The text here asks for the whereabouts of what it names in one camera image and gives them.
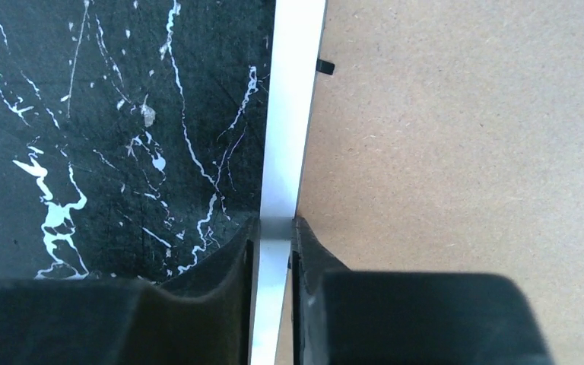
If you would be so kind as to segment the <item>brown frame backing board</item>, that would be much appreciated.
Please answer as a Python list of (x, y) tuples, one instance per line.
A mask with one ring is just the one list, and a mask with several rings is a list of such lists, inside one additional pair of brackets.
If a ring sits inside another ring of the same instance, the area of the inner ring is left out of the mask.
[(330, 1), (299, 211), (352, 268), (488, 271), (584, 364), (584, 1)]

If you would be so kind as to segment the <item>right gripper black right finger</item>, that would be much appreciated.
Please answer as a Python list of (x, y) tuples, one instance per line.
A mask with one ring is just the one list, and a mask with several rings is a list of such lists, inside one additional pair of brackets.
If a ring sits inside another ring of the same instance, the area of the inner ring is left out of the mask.
[(296, 364), (551, 364), (532, 309), (487, 273), (355, 271), (294, 221)]

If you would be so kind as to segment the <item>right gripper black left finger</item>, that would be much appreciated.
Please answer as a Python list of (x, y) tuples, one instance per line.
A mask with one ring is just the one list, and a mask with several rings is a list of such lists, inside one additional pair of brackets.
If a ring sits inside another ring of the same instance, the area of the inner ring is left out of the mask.
[(0, 364), (247, 364), (258, 231), (160, 285), (0, 279)]

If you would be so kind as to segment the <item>white picture frame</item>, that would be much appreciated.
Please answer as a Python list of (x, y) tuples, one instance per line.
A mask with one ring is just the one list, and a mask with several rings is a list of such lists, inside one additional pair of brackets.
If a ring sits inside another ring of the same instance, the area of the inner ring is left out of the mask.
[(275, 6), (251, 364), (275, 363), (325, 11), (324, 1)]

